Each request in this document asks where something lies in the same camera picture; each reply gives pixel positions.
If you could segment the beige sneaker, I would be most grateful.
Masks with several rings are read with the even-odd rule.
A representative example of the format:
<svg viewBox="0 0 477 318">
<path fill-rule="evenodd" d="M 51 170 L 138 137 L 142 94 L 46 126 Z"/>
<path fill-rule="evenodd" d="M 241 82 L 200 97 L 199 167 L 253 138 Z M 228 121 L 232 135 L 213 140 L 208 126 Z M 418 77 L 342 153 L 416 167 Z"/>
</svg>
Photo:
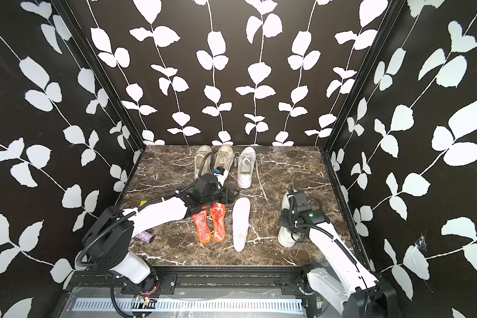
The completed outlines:
<svg viewBox="0 0 477 318">
<path fill-rule="evenodd" d="M 194 159 L 194 176 L 198 179 L 204 174 L 212 173 L 213 152 L 210 146 L 203 145 L 198 148 Z"/>
<path fill-rule="evenodd" d="M 213 172 L 215 174 L 225 175 L 229 173 L 234 161 L 234 152 L 228 144 L 222 145 L 215 154 Z"/>
</svg>

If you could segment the white sneaker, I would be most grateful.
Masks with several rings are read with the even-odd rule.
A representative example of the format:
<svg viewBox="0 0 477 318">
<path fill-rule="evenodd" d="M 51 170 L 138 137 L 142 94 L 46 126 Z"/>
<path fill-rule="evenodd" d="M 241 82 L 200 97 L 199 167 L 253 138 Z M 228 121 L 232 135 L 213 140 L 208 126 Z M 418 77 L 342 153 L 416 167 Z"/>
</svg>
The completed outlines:
<svg viewBox="0 0 477 318">
<path fill-rule="evenodd" d="M 237 184 L 241 189 L 248 189 L 253 182 L 256 152 L 253 147 L 246 147 L 237 160 Z"/>
<path fill-rule="evenodd" d="M 280 216 L 280 230 L 278 233 L 279 243 L 286 248 L 292 248 L 302 238 L 301 233 L 294 232 L 288 228 L 289 214 L 288 212 L 285 212 L 285 210 L 288 210 L 289 207 L 288 193 L 286 192 L 282 199 L 282 213 Z"/>
</svg>

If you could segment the white insole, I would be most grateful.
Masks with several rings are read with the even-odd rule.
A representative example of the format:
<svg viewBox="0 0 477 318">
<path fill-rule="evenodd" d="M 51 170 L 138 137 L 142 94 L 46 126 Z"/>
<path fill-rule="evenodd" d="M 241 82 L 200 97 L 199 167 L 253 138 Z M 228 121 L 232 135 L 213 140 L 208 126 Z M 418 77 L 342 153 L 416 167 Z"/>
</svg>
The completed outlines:
<svg viewBox="0 0 477 318">
<path fill-rule="evenodd" d="M 250 200 L 240 197 L 233 206 L 233 246 L 239 253 L 244 250 L 249 231 Z"/>
</svg>

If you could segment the red insole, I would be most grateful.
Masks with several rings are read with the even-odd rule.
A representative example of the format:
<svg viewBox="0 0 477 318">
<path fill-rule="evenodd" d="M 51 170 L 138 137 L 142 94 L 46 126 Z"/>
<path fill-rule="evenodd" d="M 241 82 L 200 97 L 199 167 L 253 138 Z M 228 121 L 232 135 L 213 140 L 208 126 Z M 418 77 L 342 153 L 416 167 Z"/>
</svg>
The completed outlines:
<svg viewBox="0 0 477 318">
<path fill-rule="evenodd" d="M 213 239 L 215 242 L 225 240 L 225 213 L 226 209 L 223 204 L 213 204 L 211 209 L 211 218 L 213 220 Z"/>
<path fill-rule="evenodd" d="M 199 242 L 203 245 L 208 244 L 212 239 L 212 234 L 207 223 L 208 206 L 204 206 L 202 210 L 192 216 L 193 222 L 196 226 L 197 237 Z"/>
</svg>

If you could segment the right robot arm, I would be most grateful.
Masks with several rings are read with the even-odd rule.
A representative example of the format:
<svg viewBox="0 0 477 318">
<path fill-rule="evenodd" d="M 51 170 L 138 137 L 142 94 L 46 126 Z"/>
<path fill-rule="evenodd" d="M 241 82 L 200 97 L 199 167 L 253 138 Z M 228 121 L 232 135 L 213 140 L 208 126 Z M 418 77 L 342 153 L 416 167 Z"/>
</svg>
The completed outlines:
<svg viewBox="0 0 477 318">
<path fill-rule="evenodd" d="M 342 317 L 401 317 L 392 285 L 359 262 L 322 205 L 313 209 L 303 190 L 290 189 L 282 199 L 278 241 L 291 248 L 303 236 L 323 253 L 335 273 L 333 276 L 323 267 L 303 272 L 303 293 L 318 293 Z"/>
</svg>

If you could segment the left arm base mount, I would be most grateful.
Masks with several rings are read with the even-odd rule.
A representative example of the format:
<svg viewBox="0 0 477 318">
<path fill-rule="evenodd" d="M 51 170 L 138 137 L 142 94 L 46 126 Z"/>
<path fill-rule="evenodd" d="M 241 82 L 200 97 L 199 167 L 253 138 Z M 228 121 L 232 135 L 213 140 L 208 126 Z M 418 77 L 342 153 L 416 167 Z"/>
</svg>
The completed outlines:
<svg viewBox="0 0 477 318">
<path fill-rule="evenodd" d="M 177 274 L 175 272 L 166 271 L 164 268 L 154 268 L 140 284 L 134 284 L 126 278 L 120 284 L 120 287 L 123 295 L 157 297 L 159 295 L 172 295 L 176 282 Z"/>
</svg>

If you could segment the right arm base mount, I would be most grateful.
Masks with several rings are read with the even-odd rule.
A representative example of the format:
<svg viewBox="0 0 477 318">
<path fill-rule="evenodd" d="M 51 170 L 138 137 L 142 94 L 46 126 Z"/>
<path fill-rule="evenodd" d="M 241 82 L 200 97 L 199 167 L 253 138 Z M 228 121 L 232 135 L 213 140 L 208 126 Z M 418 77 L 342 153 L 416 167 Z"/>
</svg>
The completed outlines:
<svg viewBox="0 0 477 318">
<path fill-rule="evenodd" d="M 307 272 L 304 270 L 281 274 L 280 277 L 274 281 L 274 285 L 281 289 L 283 295 L 294 295 L 302 298 L 321 296 L 320 293 L 310 286 Z"/>
</svg>

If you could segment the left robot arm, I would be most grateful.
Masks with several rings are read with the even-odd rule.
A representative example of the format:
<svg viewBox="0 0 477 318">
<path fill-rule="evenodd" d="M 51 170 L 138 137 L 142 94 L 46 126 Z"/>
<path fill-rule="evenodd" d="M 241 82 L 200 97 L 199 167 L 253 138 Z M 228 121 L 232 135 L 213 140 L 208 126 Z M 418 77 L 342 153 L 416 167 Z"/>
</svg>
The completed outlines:
<svg viewBox="0 0 477 318">
<path fill-rule="evenodd" d="M 82 239 L 83 250 L 76 265 L 109 271 L 141 284 L 156 274 L 147 261 L 129 250 L 133 237 L 165 223 L 192 217 L 219 203 L 232 204 L 238 189 L 226 188 L 224 170 L 204 174 L 175 193 L 150 200 L 140 207 L 120 209 L 112 205 L 104 210 Z"/>
</svg>

